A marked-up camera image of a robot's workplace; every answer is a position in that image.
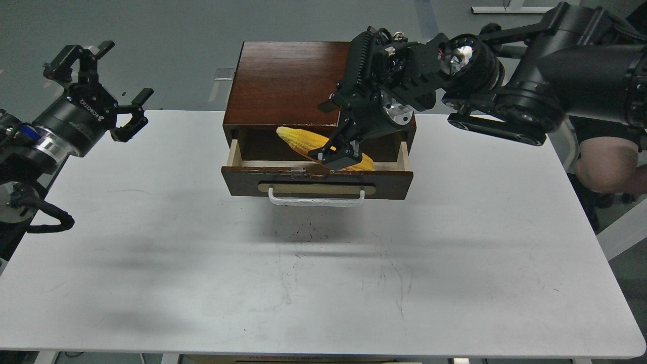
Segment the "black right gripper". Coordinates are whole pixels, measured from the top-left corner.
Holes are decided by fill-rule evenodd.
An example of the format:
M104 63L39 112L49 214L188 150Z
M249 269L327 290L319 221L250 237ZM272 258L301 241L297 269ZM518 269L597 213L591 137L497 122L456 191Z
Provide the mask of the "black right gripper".
M335 131L323 147L314 148L314 159L340 170L362 162L360 141L380 138L407 129L413 109L401 105L388 92L404 69L406 37L398 40L385 28L368 28L351 42L346 67L337 89L319 104L323 113L340 110Z

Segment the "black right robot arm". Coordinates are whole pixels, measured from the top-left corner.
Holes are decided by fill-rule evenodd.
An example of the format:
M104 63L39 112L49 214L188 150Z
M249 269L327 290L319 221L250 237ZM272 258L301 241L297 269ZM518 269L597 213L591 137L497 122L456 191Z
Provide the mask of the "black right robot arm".
M340 110L310 158L339 170L360 163L360 143L407 129L436 91L455 127L541 146L568 117L645 128L645 34L601 7L565 2L541 21L490 23L427 43L369 27L350 43L343 79L319 110Z

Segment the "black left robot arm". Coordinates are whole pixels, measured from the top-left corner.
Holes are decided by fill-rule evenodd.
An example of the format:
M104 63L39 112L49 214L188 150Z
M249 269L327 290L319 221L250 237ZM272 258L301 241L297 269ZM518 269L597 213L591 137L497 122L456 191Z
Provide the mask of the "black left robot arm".
M94 53L68 44L44 64L44 77L62 86L62 94L32 122L2 110L1 221L2 262L8 262L25 234L70 230L74 218L45 200L63 164L84 157L110 133L116 142L131 140L146 124L145 88L120 105L99 81L98 62L115 46L99 44Z

